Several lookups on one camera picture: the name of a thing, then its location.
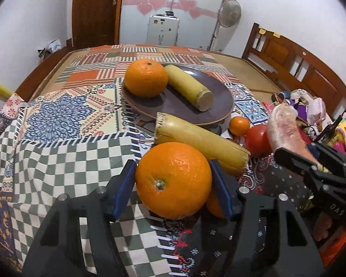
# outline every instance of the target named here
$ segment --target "patchwork quilt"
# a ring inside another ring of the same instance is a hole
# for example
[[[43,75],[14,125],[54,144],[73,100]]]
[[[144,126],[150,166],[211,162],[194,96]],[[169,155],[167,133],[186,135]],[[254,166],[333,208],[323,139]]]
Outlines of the patchwork quilt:
[[[128,159],[138,162],[152,147],[154,122],[133,111],[122,94],[126,68],[140,58],[198,69],[228,87],[233,111],[206,127],[212,132],[229,138],[228,122],[238,115],[252,126],[267,122],[252,93],[204,51],[116,45],[69,54],[42,95],[25,103],[14,94],[0,111],[0,253],[15,269],[21,270],[43,218],[61,193],[89,194],[118,175]],[[303,181],[272,156],[251,160],[239,182],[261,194],[286,193],[297,208],[310,194]],[[265,225],[259,221],[258,252]],[[97,273],[87,221],[80,219],[80,226],[85,264]],[[165,220],[141,203],[135,189],[122,217],[111,223],[131,277],[216,276],[234,227],[205,209],[183,221]]]

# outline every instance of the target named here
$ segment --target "sugarcane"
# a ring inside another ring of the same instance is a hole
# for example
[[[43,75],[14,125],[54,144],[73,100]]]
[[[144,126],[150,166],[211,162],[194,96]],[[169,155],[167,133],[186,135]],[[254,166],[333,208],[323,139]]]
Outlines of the sugarcane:
[[[182,142],[198,149],[208,161],[217,159],[224,170],[242,176],[250,152],[239,144],[167,113],[156,114],[155,144]]]
[[[164,69],[168,75],[168,84],[199,111],[207,111],[213,105],[213,93],[190,74],[172,64]]]

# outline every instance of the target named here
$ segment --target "brown plate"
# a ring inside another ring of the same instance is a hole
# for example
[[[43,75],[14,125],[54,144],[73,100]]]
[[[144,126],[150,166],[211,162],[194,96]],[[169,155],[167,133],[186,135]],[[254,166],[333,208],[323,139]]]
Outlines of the brown plate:
[[[152,99],[137,97],[123,86],[122,92],[127,103],[139,113],[150,118],[156,119],[157,112],[169,113],[199,126],[220,122],[230,115],[233,109],[233,97],[223,83],[199,70],[176,66],[196,78],[213,93],[214,104],[208,111],[201,112],[197,110],[170,85],[167,85],[165,91],[159,96]]]

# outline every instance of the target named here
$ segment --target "tomato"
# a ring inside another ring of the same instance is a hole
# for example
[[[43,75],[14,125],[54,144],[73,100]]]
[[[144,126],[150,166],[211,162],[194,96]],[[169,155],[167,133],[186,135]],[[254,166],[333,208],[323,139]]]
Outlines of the tomato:
[[[249,150],[252,157],[261,158],[272,153],[266,133],[266,125],[251,127],[246,133],[244,146]]]

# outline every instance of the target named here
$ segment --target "wooden headboard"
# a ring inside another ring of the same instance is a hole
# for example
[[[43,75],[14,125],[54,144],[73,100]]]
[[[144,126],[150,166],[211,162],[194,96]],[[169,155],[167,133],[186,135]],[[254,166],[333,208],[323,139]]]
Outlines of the wooden headboard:
[[[283,90],[302,88],[324,100],[327,113],[346,111],[346,86],[318,57],[254,23],[243,59],[250,61]]]
[[[36,92],[40,92],[39,87],[43,88],[46,83],[43,81],[47,78],[47,81],[51,78],[51,73],[54,73],[55,67],[60,67],[65,61],[65,56],[73,51],[72,39],[67,40],[67,45],[63,49],[54,52],[49,57],[36,67],[32,73],[19,85],[15,91],[24,101],[28,102]]]

